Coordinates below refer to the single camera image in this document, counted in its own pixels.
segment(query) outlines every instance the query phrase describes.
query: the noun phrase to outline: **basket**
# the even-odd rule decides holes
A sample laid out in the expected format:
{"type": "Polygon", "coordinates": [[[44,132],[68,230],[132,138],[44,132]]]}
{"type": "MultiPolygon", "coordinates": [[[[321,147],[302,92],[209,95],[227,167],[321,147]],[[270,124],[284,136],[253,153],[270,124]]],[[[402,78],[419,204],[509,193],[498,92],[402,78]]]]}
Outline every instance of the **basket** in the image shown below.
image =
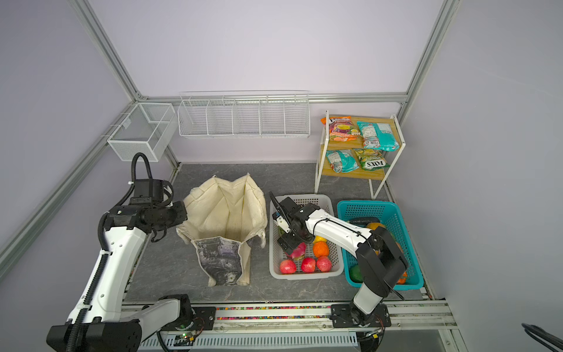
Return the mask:
{"type": "MultiPolygon", "coordinates": [[[[393,238],[401,245],[403,253],[409,268],[406,270],[408,275],[405,284],[395,285],[397,291],[406,291],[409,289],[420,289],[424,285],[424,279],[418,260],[414,253],[413,245],[410,242],[409,233],[406,230],[403,216],[399,210],[399,206],[392,202],[380,202],[378,200],[343,200],[337,205],[338,218],[342,220],[350,220],[360,216],[375,216],[384,224],[393,238]]],[[[346,280],[354,287],[360,287],[361,283],[356,283],[350,279],[349,269],[356,265],[356,258],[342,250],[344,254],[344,272],[346,280]]]]}
{"type": "Polygon", "coordinates": [[[119,159],[131,161],[135,154],[144,153],[149,161],[162,157],[178,128],[172,104],[137,103],[108,138],[119,159]]]}
{"type": "Polygon", "coordinates": [[[211,137],[308,137],[309,98],[303,92],[285,95],[203,96],[205,92],[180,93],[180,136],[211,137]]]}
{"type": "MultiPolygon", "coordinates": [[[[321,209],[324,209],[327,213],[334,215],[332,210],[332,202],[330,198],[323,194],[293,194],[293,195],[283,195],[281,197],[276,197],[278,201],[282,201],[286,197],[290,197],[297,204],[307,204],[313,203],[318,205],[321,209]]],[[[270,202],[270,214],[276,212],[274,204],[270,202]]],[[[280,237],[282,229],[275,224],[270,216],[270,274],[276,279],[286,279],[286,280],[306,280],[306,279],[324,279],[331,276],[337,276],[344,270],[344,262],[342,259],[341,247],[327,241],[329,255],[328,258],[332,263],[332,268],[330,271],[323,273],[319,268],[315,268],[314,273],[304,273],[301,271],[301,260],[296,260],[295,265],[297,266],[297,271],[291,275],[284,275],[280,272],[280,263],[287,259],[283,249],[278,244],[278,238],[280,237]]],[[[305,250],[305,257],[315,258],[313,255],[312,244],[307,245],[305,250]]]]}

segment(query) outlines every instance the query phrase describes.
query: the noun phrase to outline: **beige bag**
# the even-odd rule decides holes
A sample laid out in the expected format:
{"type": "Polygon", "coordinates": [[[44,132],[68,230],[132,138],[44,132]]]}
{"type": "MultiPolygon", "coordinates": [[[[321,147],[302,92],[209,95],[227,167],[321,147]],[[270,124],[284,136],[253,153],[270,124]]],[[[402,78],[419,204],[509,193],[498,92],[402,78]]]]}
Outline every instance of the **beige bag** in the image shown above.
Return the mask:
{"type": "Polygon", "coordinates": [[[266,246],[264,193],[250,174],[230,182],[216,176],[193,188],[184,199],[187,220],[176,227],[190,241],[209,286],[250,284],[250,246],[254,236],[266,246]]]}

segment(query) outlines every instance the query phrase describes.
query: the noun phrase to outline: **gray table surface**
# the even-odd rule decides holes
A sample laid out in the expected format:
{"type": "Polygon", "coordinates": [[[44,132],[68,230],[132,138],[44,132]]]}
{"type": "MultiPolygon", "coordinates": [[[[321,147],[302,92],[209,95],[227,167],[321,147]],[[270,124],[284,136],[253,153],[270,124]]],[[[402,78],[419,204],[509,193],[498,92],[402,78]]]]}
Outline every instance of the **gray table surface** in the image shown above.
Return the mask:
{"type": "MultiPolygon", "coordinates": [[[[184,199],[192,188],[213,175],[234,181],[246,173],[250,173],[264,192],[268,209],[268,191],[275,195],[314,192],[314,164],[183,164],[174,182],[174,200],[184,199]]],[[[374,187],[378,184],[379,181],[374,181],[374,187]]],[[[367,180],[344,177],[323,176],[319,194],[330,197],[335,213],[336,204],[341,200],[370,199],[367,180]]],[[[377,200],[387,200],[385,192],[381,191],[377,200]]],[[[348,284],[344,273],[316,280],[275,279],[270,275],[268,244],[260,248],[260,241],[253,238],[249,245],[252,247],[250,285],[209,287],[208,276],[199,266],[194,246],[186,245],[176,229],[169,229],[164,239],[147,244],[125,300],[155,301],[165,295],[187,293],[193,303],[349,301],[358,291],[348,284]]],[[[419,290],[401,293],[408,300],[422,299],[419,290]]],[[[386,299],[397,300],[398,297],[392,293],[386,299]]]]}

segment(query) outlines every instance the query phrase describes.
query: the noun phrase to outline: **black mounting plate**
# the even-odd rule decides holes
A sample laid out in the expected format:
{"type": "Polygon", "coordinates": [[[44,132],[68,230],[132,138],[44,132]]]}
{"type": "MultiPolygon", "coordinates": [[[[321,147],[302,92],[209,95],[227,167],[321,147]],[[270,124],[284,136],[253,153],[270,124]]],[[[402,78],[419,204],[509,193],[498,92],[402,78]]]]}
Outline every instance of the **black mounting plate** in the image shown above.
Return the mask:
{"type": "MultiPolygon", "coordinates": [[[[332,326],[335,328],[353,328],[358,327],[352,323],[350,318],[350,304],[333,304],[330,306],[330,318],[332,320],[332,326]]],[[[391,318],[389,318],[389,312],[387,311],[387,306],[385,304],[378,304],[373,310],[372,315],[376,315],[381,318],[383,325],[385,327],[391,326],[391,318]]],[[[380,327],[381,324],[377,318],[373,320],[366,326],[370,328],[380,327]]]]}
{"type": "MultiPolygon", "coordinates": [[[[215,307],[192,307],[192,309],[194,310],[194,319],[193,322],[194,324],[189,328],[189,330],[200,330],[202,328],[202,321],[201,319],[196,319],[196,318],[202,318],[203,319],[203,329],[204,330],[213,330],[213,323],[215,322],[215,312],[217,311],[217,308],[215,307]]],[[[185,326],[189,326],[190,322],[185,321],[182,322],[180,320],[175,320],[172,323],[166,324],[165,326],[162,327],[162,330],[164,331],[181,331],[178,330],[176,327],[180,326],[180,325],[185,325],[185,326]]]]}

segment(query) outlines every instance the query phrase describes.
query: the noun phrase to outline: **white wall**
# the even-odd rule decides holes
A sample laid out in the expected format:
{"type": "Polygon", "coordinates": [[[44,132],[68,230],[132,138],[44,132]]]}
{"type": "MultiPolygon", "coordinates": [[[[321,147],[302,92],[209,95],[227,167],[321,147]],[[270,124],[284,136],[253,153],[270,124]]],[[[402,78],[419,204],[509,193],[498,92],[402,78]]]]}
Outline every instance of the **white wall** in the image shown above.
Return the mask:
{"type": "MultiPolygon", "coordinates": [[[[5,351],[52,351],[45,343],[78,302],[100,252],[97,224],[129,188],[130,163],[110,148],[12,271],[0,283],[0,345],[5,351]]],[[[153,177],[170,177],[167,161],[153,177]]],[[[145,177],[144,164],[137,167],[145,177]]]]}
{"type": "Polygon", "coordinates": [[[470,351],[563,337],[563,3],[465,0],[404,124],[391,185],[470,351]]]}
{"type": "Polygon", "coordinates": [[[404,92],[443,0],[91,0],[139,90],[404,92]]]}
{"type": "Polygon", "coordinates": [[[320,119],[327,110],[334,115],[390,117],[399,106],[398,103],[311,104],[309,138],[185,139],[176,135],[171,147],[180,162],[316,162],[323,129],[320,119]]]}
{"type": "Polygon", "coordinates": [[[0,63],[2,246],[128,99],[65,0],[2,2],[0,63]]]}

